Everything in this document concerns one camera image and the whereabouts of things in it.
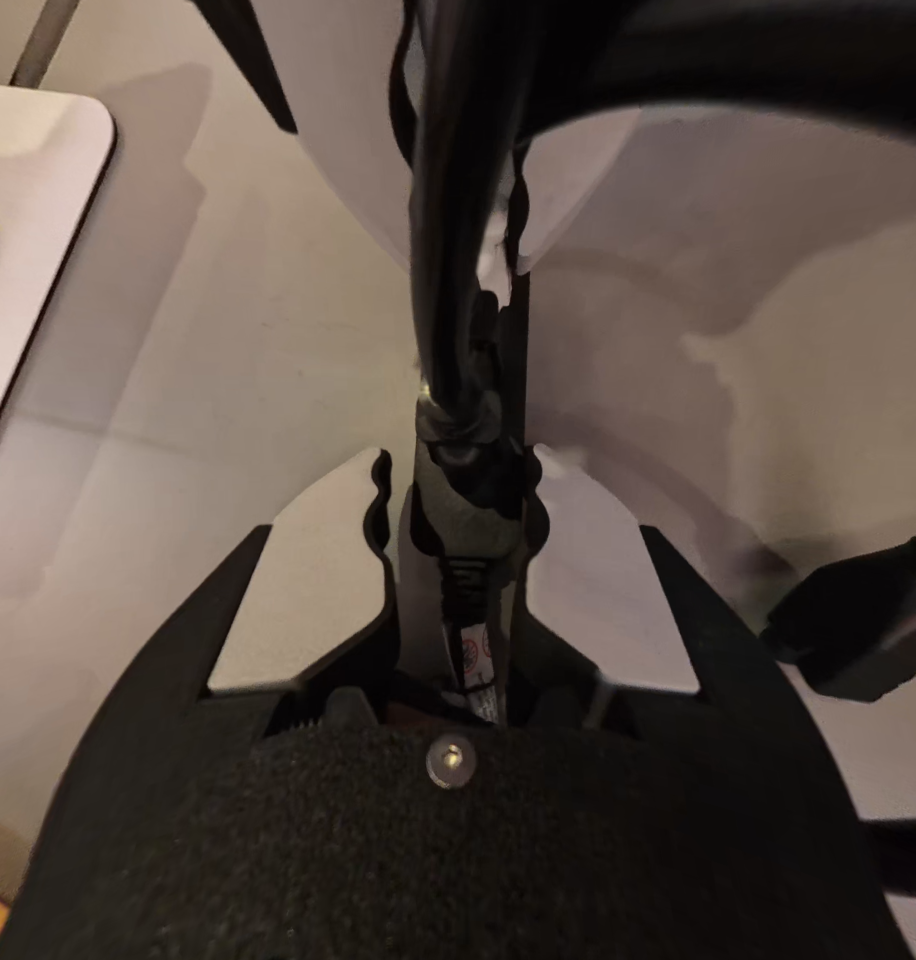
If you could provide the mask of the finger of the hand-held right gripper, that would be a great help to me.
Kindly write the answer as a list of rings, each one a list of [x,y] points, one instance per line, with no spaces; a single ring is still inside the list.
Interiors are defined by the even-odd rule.
[[[379,246],[409,264],[411,172],[389,114],[399,1],[254,1],[302,149]]]
[[[515,273],[534,269],[571,225],[638,128],[642,113],[640,106],[596,113],[533,139],[521,168],[528,211]]]

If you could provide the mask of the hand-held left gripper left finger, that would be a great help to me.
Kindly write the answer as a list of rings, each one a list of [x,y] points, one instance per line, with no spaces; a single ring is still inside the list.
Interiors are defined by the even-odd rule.
[[[369,447],[274,518],[207,681],[211,694],[298,690],[393,607],[391,456]]]

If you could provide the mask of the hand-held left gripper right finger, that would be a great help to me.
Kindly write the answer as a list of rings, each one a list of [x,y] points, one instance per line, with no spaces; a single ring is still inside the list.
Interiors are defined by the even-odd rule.
[[[694,695],[700,683],[641,527],[575,461],[533,448],[549,533],[528,566],[525,608],[612,687]]]

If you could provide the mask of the grey desk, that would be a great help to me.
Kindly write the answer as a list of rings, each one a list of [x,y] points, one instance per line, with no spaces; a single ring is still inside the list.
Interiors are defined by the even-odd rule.
[[[256,523],[384,446],[416,359],[396,257],[188,2],[82,2],[47,75],[118,149],[0,431],[0,895],[139,646]],[[757,630],[916,532],[916,145],[657,109],[532,273],[529,438]]]

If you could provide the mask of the grey metal strip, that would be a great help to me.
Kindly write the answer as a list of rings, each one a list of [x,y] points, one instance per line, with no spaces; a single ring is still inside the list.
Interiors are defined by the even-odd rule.
[[[80,1],[45,1],[8,81],[10,87],[39,89],[63,42]]]

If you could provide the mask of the white board with dark edge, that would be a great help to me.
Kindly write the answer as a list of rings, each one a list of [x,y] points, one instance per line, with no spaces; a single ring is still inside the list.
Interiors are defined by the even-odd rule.
[[[0,85],[0,419],[116,140],[97,99]]]

